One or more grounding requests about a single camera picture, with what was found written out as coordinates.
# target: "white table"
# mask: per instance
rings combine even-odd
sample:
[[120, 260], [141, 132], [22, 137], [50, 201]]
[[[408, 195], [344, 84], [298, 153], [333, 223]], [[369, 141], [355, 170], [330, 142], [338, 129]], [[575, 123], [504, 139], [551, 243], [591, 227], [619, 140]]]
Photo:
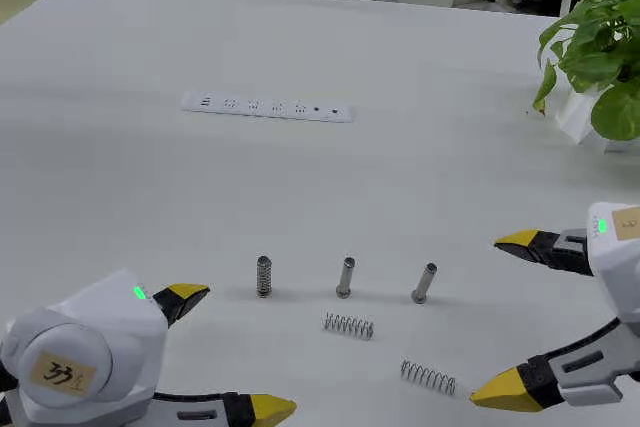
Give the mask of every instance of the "white table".
[[[612, 318], [591, 279], [492, 247], [640, 200], [637, 159], [526, 114], [550, 21], [351, 0], [36, 2], [0, 28], [0, 322], [127, 267], [152, 290], [213, 286], [171, 331], [166, 391], [269, 392], [305, 427], [635, 426], [628, 379], [619, 405], [536, 415], [398, 380], [408, 356], [477, 387]], [[188, 114], [191, 88], [350, 102], [358, 117]], [[255, 298], [263, 253], [269, 300]], [[321, 332], [326, 310], [374, 320], [375, 339]]]

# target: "metal cylinder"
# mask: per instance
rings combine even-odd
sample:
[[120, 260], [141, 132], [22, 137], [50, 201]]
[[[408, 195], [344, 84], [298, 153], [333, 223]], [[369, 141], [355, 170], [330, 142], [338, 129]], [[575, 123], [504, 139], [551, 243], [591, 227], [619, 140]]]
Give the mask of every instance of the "metal cylinder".
[[438, 267], [431, 262], [424, 268], [420, 282], [418, 282], [418, 287], [411, 292], [411, 298], [416, 304], [424, 304], [427, 301], [427, 290], [429, 290], [429, 286], [436, 276], [437, 271]]
[[258, 297], [269, 297], [271, 295], [271, 259], [266, 255], [258, 258], [256, 293]]
[[356, 261], [353, 257], [347, 257], [344, 259], [342, 274], [340, 275], [340, 283], [336, 287], [336, 295], [341, 299], [346, 299], [351, 295], [351, 276], [353, 276], [353, 269], [355, 266]]

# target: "coiled spring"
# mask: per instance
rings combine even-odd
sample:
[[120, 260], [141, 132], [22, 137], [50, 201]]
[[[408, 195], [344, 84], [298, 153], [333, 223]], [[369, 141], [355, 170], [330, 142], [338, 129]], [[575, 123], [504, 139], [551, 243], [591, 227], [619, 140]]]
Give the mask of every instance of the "coiled spring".
[[363, 340], [371, 340], [371, 337], [373, 337], [373, 322], [327, 313], [324, 319], [324, 330], [352, 335]]
[[266, 255], [258, 259], [256, 281], [256, 293], [258, 297], [268, 297], [271, 295], [271, 259]]
[[456, 379], [422, 365], [405, 360], [400, 368], [400, 377], [414, 384], [453, 396], [456, 392]]

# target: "number label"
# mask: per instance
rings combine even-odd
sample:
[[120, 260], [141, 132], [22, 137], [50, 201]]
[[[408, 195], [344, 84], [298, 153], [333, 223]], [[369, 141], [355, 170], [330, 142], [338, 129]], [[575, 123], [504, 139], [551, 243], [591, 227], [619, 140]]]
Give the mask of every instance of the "number label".
[[95, 373], [95, 367], [49, 352], [41, 352], [33, 364], [29, 380], [64, 394], [85, 397]]
[[613, 225], [618, 240], [640, 239], [640, 207], [616, 210]]

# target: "electrical outlet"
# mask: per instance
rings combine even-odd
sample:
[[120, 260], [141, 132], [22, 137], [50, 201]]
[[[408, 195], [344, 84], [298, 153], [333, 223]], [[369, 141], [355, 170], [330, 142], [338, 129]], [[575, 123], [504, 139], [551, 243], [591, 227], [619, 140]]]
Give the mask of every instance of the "electrical outlet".
[[246, 98], [241, 95], [194, 91], [184, 94], [182, 110], [319, 122], [345, 123], [354, 120], [354, 110], [350, 106], [309, 104], [302, 101], [292, 102], [256, 97]]

